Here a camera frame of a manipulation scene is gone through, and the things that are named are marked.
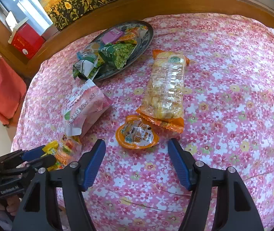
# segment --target snack package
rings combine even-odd
[[[47,168],[48,171],[62,169],[66,166],[63,163],[63,158],[58,155],[58,147],[59,147],[59,143],[55,140],[48,143],[44,148],[42,148],[42,150],[45,152],[45,154],[42,156],[51,154],[54,157],[56,157],[56,160],[57,160],[53,166]]]
[[[87,80],[67,102],[64,110],[66,135],[81,135],[82,138],[111,104],[112,101],[91,80]]]
[[[82,144],[79,136],[67,137],[63,135],[58,147],[58,154],[64,158],[64,164],[69,164],[72,161],[78,161],[80,158]]]
[[[98,42],[90,43],[83,51],[77,52],[78,62],[73,65],[73,78],[82,75],[85,79],[93,80],[104,60],[98,51],[104,45]]]
[[[125,30],[124,36],[121,36],[117,42],[137,44],[137,38],[143,38],[147,31],[146,26],[128,28]]]
[[[154,50],[154,64],[141,106],[136,110],[146,120],[166,129],[184,130],[184,55]]]
[[[87,45],[82,51],[77,52],[77,59],[81,60],[86,57],[88,54],[97,54],[101,48],[105,46],[102,42],[91,42]]]
[[[159,137],[145,119],[129,115],[125,119],[125,124],[117,129],[116,139],[122,147],[143,149],[158,144]]]
[[[103,63],[96,54],[88,54],[73,65],[73,78],[81,74],[85,79],[93,80]]]
[[[106,63],[122,69],[135,47],[136,44],[131,43],[107,44],[99,51],[99,54]]]
[[[78,136],[67,137],[63,135],[60,144],[54,140],[48,143],[43,149],[45,156],[52,154],[56,163],[48,168],[48,171],[62,169],[72,161],[78,161],[81,155],[82,145]]]
[[[115,43],[121,36],[124,35],[124,32],[117,29],[113,28],[109,32],[107,32],[103,37],[102,37],[102,42],[104,44],[108,43]]]

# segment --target wooden frame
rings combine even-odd
[[[255,0],[117,0],[95,9],[48,39],[28,62],[31,75],[71,42],[128,20],[180,13],[239,14],[274,28],[274,11]]]

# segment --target pink floral bedspread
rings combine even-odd
[[[234,166],[258,208],[265,230],[274,227],[274,30],[243,16],[181,14],[147,18],[155,36],[131,67],[98,86],[113,106],[83,139],[97,138],[107,151],[84,198],[98,231],[177,230],[190,192],[179,183],[167,152],[175,137],[196,160],[210,167]],[[99,34],[81,38],[44,61],[24,101],[12,150],[29,150],[64,133],[63,109],[73,85],[76,52]],[[185,72],[185,130],[160,128],[160,144],[146,150],[118,145],[115,132],[140,106],[150,76],[153,49],[182,51]],[[213,190],[208,222],[215,212]],[[60,204],[63,196],[58,190]]]

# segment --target green snack bag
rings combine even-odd
[[[87,54],[73,65],[73,78],[76,79],[81,74],[86,79],[93,80],[103,63],[98,54]]]
[[[115,66],[117,69],[122,69],[135,47],[136,44],[132,43],[110,43],[106,44],[99,51],[99,54],[106,63]]]

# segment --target blue gripper pad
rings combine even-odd
[[[87,191],[88,187],[93,185],[105,153],[106,144],[103,140],[98,139],[91,151],[84,153],[80,158],[80,160],[82,160],[83,156],[87,156],[87,161],[84,163],[84,166],[82,164],[79,169],[81,173],[79,185],[81,186],[82,191]]]
[[[172,141],[172,139],[170,139],[168,141],[168,153],[169,153],[170,159],[173,163],[173,166],[175,167],[175,170],[176,170],[177,176],[180,180],[180,183],[187,190],[190,190],[191,182],[189,180],[188,168],[185,165],[183,159],[181,158],[181,155],[179,154],[179,151],[177,150],[175,143]]]
[[[30,162],[37,158],[40,158],[43,154],[45,154],[45,152],[42,150],[44,147],[45,147],[45,145],[42,145],[42,146],[36,147],[34,149],[31,149],[31,150],[25,152],[23,154],[23,156],[21,157],[22,160]]]

